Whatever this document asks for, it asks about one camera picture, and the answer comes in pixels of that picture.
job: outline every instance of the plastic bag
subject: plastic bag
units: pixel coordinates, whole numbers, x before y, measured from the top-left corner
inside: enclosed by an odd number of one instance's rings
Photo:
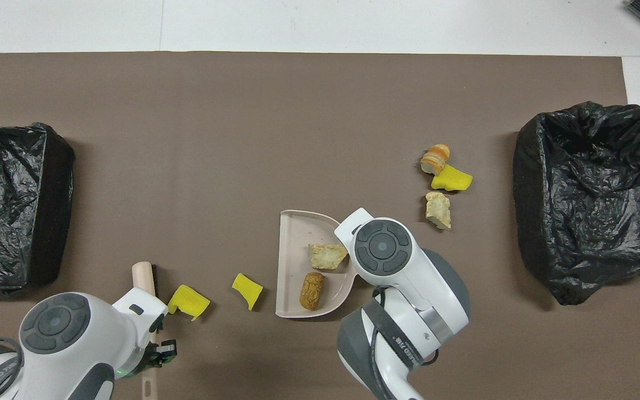
[[[73,149],[48,125],[0,127],[0,291],[58,277],[73,160]]]
[[[538,114],[513,159],[525,267],[560,304],[640,275],[640,107]]]

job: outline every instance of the yellow sponge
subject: yellow sponge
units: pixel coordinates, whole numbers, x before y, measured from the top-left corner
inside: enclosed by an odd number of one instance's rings
[[[246,278],[242,273],[236,275],[236,279],[234,279],[231,287],[239,291],[241,296],[246,299],[249,311],[251,311],[254,304],[256,304],[258,296],[260,296],[261,291],[263,290],[263,286],[260,286],[260,284],[257,284],[249,278]]]
[[[206,311],[206,307],[209,307],[209,304],[211,304],[211,301],[208,298],[196,293],[194,289],[186,284],[180,284],[167,307],[170,314],[174,314],[177,309],[181,309],[183,313],[190,314],[193,317],[191,320],[194,321],[194,319],[201,316],[202,312]]]
[[[466,190],[473,182],[473,177],[460,172],[459,170],[446,164],[440,174],[431,180],[432,189]]]

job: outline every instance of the brown table mat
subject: brown table mat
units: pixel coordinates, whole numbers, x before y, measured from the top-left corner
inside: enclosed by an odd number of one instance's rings
[[[0,336],[55,293],[114,302],[151,261],[164,301],[185,283],[213,302],[165,321],[180,355],[159,372],[162,398],[372,398],[335,350],[341,317],[370,297],[360,279],[329,316],[274,314],[281,210],[365,207],[405,223],[471,293],[471,323],[409,379],[426,398],[640,398],[640,278],[558,306],[516,243],[516,132],[583,101],[625,103],[619,58],[0,54],[0,125],[50,124],[77,156],[61,276],[0,301]],[[422,215],[417,161],[439,142],[475,176],[450,197],[450,232]],[[256,312],[231,289],[239,272],[266,288]],[[138,395],[128,379],[114,397]]]

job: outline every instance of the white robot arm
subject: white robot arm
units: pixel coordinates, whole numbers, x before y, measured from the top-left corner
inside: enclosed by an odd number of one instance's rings
[[[391,218],[374,218],[359,208],[335,235],[359,275],[380,288],[375,299],[343,319],[341,361],[381,400],[422,399],[407,375],[468,324],[463,281]]]
[[[139,288],[115,304],[84,293],[44,299],[21,322],[23,357],[0,346],[0,383],[11,380],[0,399],[109,400],[115,379],[176,355],[173,340],[150,343],[166,315],[167,305]],[[16,358],[23,368],[11,374]]]

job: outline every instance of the white floor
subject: white floor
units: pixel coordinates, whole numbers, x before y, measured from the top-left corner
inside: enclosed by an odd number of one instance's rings
[[[0,52],[157,50],[624,56],[640,104],[621,0],[0,0]]]

